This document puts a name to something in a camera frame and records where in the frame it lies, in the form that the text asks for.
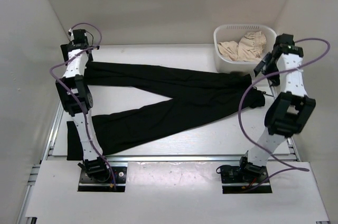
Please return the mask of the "black trousers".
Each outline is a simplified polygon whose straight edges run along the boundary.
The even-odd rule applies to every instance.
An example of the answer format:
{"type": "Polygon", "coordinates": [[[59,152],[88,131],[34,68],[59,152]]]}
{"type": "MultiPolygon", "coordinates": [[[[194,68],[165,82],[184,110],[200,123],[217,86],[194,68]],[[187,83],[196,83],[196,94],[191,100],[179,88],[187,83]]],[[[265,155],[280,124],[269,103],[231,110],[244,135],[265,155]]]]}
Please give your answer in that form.
{"type": "Polygon", "coordinates": [[[134,87],[166,100],[92,118],[104,155],[115,154],[231,116],[239,107],[265,105],[250,75],[213,73],[141,64],[90,62],[92,86],[134,87]]]}

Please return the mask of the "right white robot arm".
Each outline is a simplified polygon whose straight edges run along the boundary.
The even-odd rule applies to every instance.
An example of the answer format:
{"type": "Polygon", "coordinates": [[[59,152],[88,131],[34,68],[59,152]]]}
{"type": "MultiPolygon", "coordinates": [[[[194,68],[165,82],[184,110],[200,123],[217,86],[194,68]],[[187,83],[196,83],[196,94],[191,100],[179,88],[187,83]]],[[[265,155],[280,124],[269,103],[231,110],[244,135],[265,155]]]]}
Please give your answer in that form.
{"type": "Polygon", "coordinates": [[[297,47],[290,34],[276,37],[273,50],[254,68],[254,74],[267,77],[280,93],[267,110],[264,132],[254,146],[240,159],[237,175],[242,181],[257,180],[266,170],[267,161],[287,138],[299,134],[316,101],[308,96],[302,71],[303,49],[297,47]]]}

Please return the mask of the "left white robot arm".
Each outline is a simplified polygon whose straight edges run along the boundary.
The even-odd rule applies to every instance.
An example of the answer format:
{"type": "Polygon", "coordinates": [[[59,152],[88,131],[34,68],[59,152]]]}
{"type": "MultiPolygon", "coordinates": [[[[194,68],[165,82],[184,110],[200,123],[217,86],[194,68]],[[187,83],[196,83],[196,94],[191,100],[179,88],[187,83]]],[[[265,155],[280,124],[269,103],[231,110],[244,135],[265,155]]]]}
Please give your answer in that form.
{"type": "Polygon", "coordinates": [[[93,61],[92,45],[84,29],[70,29],[68,35],[70,42],[61,45],[65,73],[55,80],[63,109],[71,118],[67,122],[67,160],[79,161],[78,165],[89,178],[113,183],[93,126],[93,98],[85,80],[86,67],[93,61]]]}

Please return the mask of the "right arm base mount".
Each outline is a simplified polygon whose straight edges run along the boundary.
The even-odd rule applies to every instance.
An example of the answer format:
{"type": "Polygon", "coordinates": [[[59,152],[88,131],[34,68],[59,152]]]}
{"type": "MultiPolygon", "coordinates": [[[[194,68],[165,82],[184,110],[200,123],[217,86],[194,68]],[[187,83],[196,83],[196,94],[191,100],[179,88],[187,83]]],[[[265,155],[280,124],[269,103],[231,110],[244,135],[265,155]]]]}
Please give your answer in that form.
{"type": "Polygon", "coordinates": [[[268,177],[266,167],[257,175],[243,173],[239,166],[222,165],[216,168],[216,173],[221,176],[223,194],[272,193],[270,181],[266,180],[263,183],[268,177]]]}

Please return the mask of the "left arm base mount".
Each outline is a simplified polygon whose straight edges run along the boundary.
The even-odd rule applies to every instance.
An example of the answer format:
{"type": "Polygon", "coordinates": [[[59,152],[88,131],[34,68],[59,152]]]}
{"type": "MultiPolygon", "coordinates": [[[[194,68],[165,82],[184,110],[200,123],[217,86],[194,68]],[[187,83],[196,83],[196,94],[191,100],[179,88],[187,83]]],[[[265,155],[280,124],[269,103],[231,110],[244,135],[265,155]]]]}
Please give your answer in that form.
{"type": "Polygon", "coordinates": [[[78,183],[79,192],[125,192],[128,165],[117,164],[111,167],[115,183],[110,170],[100,172],[98,175],[88,174],[81,169],[78,183]]]}

